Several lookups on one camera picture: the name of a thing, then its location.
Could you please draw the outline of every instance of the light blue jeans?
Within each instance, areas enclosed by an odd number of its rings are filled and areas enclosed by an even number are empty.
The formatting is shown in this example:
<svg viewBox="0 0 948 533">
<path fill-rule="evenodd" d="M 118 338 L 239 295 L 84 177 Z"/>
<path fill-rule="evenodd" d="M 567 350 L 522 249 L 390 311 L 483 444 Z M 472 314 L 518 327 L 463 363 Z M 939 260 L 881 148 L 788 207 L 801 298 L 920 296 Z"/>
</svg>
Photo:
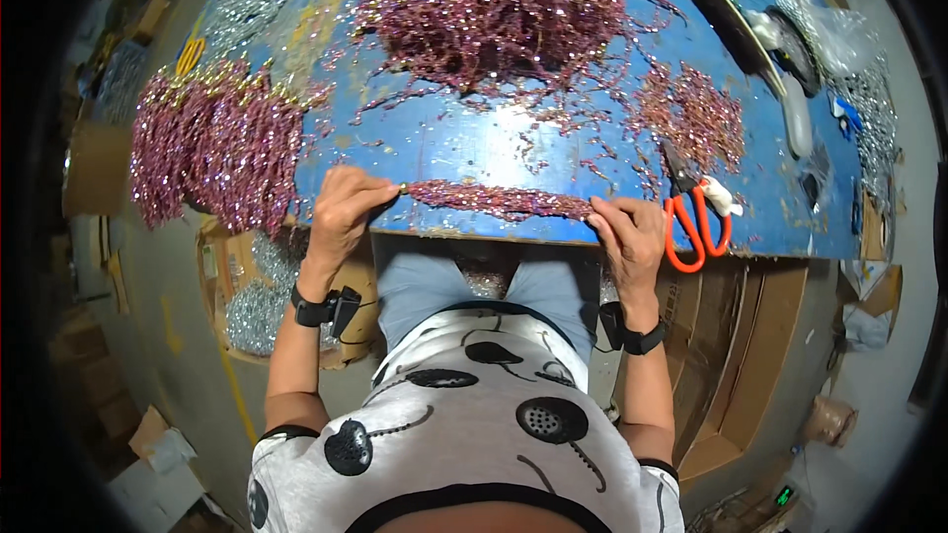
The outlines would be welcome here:
<svg viewBox="0 0 948 533">
<path fill-rule="evenodd" d="M 438 311 L 475 300 L 490 306 L 490 299 L 470 289 L 444 239 L 374 233 L 372 245 L 378 323 L 389 350 Z M 599 312 L 597 253 L 575 246 L 526 247 L 504 300 L 544 316 L 588 364 Z"/>
</svg>

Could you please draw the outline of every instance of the blue wooden tabletop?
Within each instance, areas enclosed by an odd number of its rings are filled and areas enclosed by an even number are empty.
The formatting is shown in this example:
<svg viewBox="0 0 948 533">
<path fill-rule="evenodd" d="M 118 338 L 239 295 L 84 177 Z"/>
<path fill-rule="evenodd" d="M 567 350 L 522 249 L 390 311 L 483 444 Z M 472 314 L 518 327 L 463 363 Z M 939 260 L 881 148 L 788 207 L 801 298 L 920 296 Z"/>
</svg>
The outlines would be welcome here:
<svg viewBox="0 0 948 533">
<path fill-rule="evenodd" d="M 291 0 L 284 10 L 302 11 L 310 0 Z M 328 9 L 332 45 L 344 45 L 345 21 L 358 0 L 321 0 Z M 659 61 L 669 63 L 673 74 L 680 72 L 679 61 L 710 75 L 718 89 L 728 89 L 741 100 L 746 154 L 741 170 L 729 174 L 723 169 L 716 177 L 746 201 L 743 217 L 734 217 L 732 253 L 793 257 L 852 258 L 859 255 L 859 236 L 853 234 L 851 206 L 853 184 L 859 181 L 860 167 L 855 143 L 847 142 L 830 114 L 826 90 L 809 100 L 814 143 L 826 145 L 832 165 L 829 189 L 820 211 L 809 210 L 799 183 L 804 166 L 790 154 L 786 140 L 783 110 L 764 81 L 747 77 L 724 49 L 714 30 L 691 0 L 671 0 L 687 16 L 674 18 L 670 27 L 657 34 L 642 36 L 646 50 Z M 744 9 L 763 11 L 775 0 L 739 0 Z M 651 20 L 654 7 L 646 0 L 627 0 L 627 11 L 640 20 Z M 272 38 L 256 40 L 249 46 L 253 65 L 262 64 L 280 50 Z M 623 41 L 610 44 L 610 52 L 620 53 Z M 336 130 L 325 138 L 316 138 L 303 148 L 296 172 L 296 184 L 303 198 L 301 219 L 317 195 L 322 176 L 340 157 L 370 174 L 392 181 L 414 182 L 426 179 L 470 181 L 507 187 L 539 188 L 549 192 L 589 197 L 591 195 L 629 195 L 642 197 L 642 178 L 632 169 L 636 162 L 633 143 L 622 142 L 617 123 L 602 124 L 601 131 L 591 128 L 560 136 L 558 127 L 540 124 L 531 130 L 534 120 L 504 102 L 494 103 L 491 113 L 475 113 L 458 100 L 456 92 L 439 92 L 412 98 L 386 111 L 365 112 L 359 125 L 350 122 L 359 106 L 402 89 L 407 74 L 384 73 L 370 79 L 370 71 L 385 59 L 380 48 L 363 50 L 358 63 L 350 55 L 338 60 L 333 71 L 317 64 L 313 77 L 337 83 L 332 100 L 332 124 Z M 646 61 L 632 54 L 632 75 L 647 72 Z M 429 86 L 416 83 L 416 88 Z M 603 91 L 594 102 L 604 110 L 616 110 Z M 313 129 L 312 115 L 306 129 Z M 521 157 L 525 132 L 535 147 Z M 608 181 L 581 167 L 580 160 L 602 153 L 598 144 L 588 140 L 600 137 L 618 155 L 616 160 L 596 160 Z M 383 144 L 374 146 L 376 141 Z M 659 157 L 651 140 L 643 140 L 652 169 L 661 175 Z M 537 174 L 528 166 L 547 160 L 549 167 Z M 669 193 L 663 178 L 661 197 Z M 711 217 L 712 235 L 717 240 L 717 218 Z M 512 240 L 596 243 L 593 230 L 585 223 L 568 219 L 531 218 L 507 222 L 484 213 L 434 209 L 400 196 L 395 205 L 374 219 L 375 231 L 412 232 L 430 236 L 486 237 Z M 684 250 L 691 246 L 681 226 L 675 224 L 676 244 Z"/>
</svg>

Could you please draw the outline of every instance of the white cloth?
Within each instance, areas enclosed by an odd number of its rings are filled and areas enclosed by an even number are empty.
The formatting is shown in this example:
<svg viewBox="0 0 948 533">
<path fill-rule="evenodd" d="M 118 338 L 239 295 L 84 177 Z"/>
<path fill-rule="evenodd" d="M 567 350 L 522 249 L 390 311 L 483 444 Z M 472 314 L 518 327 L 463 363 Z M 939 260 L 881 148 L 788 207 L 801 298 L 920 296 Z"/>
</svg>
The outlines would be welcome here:
<svg viewBox="0 0 948 533">
<path fill-rule="evenodd" d="M 588 531 L 683 531 L 674 469 L 632 456 L 580 391 L 586 367 L 563 339 L 529 316 L 476 314 L 413 329 L 362 408 L 322 432 L 265 434 L 247 494 L 254 529 L 374 531 L 410 512 L 504 501 Z"/>
</svg>

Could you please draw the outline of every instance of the hand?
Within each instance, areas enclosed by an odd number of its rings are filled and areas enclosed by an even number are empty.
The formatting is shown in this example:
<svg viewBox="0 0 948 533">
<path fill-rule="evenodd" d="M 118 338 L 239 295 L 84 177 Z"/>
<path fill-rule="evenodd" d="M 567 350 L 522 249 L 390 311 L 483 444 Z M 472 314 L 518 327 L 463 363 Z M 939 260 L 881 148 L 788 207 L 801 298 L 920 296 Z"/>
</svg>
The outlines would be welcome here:
<svg viewBox="0 0 948 533">
<path fill-rule="evenodd" d="M 307 301 L 320 302 L 342 263 L 365 232 L 369 211 L 398 194 L 398 185 L 373 178 L 357 167 L 338 165 L 326 171 L 313 204 L 309 247 L 297 288 Z"/>
<path fill-rule="evenodd" d="M 648 333 L 658 324 L 655 282 L 665 254 L 666 213 L 654 202 L 631 197 L 610 202 L 594 196 L 590 203 L 596 214 L 588 221 L 609 256 L 626 327 Z"/>
</svg>

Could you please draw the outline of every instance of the black tool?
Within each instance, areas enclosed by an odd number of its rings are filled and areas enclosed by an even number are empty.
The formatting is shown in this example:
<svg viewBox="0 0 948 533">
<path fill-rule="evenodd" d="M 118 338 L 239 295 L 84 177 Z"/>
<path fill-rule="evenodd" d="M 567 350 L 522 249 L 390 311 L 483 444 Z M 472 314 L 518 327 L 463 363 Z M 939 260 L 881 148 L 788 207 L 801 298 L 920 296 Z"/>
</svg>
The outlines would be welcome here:
<svg viewBox="0 0 948 533">
<path fill-rule="evenodd" d="M 734 57 L 745 75 L 763 78 L 777 98 L 787 96 L 770 54 L 760 45 L 747 20 L 730 0 L 693 0 L 698 10 L 711 23 L 721 43 Z"/>
<path fill-rule="evenodd" d="M 764 13 L 774 21 L 780 30 L 780 47 L 774 50 L 776 64 L 800 82 L 803 93 L 813 97 L 820 92 L 820 70 L 816 67 L 816 58 L 803 34 L 792 19 L 783 14 L 776 6 L 769 6 Z"/>
</svg>

